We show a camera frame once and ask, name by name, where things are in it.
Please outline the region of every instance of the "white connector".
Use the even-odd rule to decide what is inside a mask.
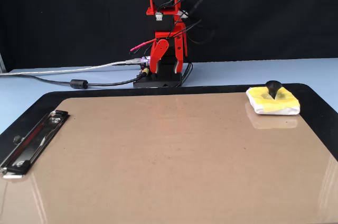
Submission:
[[[155,17],[157,21],[161,21],[163,18],[163,14],[161,12],[156,12]]]

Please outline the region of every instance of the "black handle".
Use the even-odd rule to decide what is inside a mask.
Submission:
[[[269,89],[269,95],[271,95],[271,97],[275,99],[277,95],[277,91],[283,85],[277,80],[270,80],[267,83],[265,83],[265,86]]]

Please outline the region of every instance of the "clipboard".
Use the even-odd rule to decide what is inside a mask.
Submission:
[[[43,96],[0,142],[13,144],[55,110],[67,120],[24,178],[0,180],[3,220],[337,222],[338,114],[308,86],[285,84],[301,115],[267,120],[249,112],[249,87]],[[20,204],[26,211],[15,214]]]

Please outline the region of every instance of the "brown board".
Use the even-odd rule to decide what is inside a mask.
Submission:
[[[338,163],[301,116],[245,93],[71,98],[3,223],[338,222]]]

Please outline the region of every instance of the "red wire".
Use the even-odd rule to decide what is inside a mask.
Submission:
[[[151,40],[149,40],[147,42],[139,44],[138,46],[135,46],[134,48],[130,49],[130,51],[134,51],[134,50],[136,50],[138,48],[141,48],[142,46],[145,46],[146,44],[149,44],[149,43],[152,43],[152,42],[155,42],[155,41],[156,41],[156,38],[151,39]]]

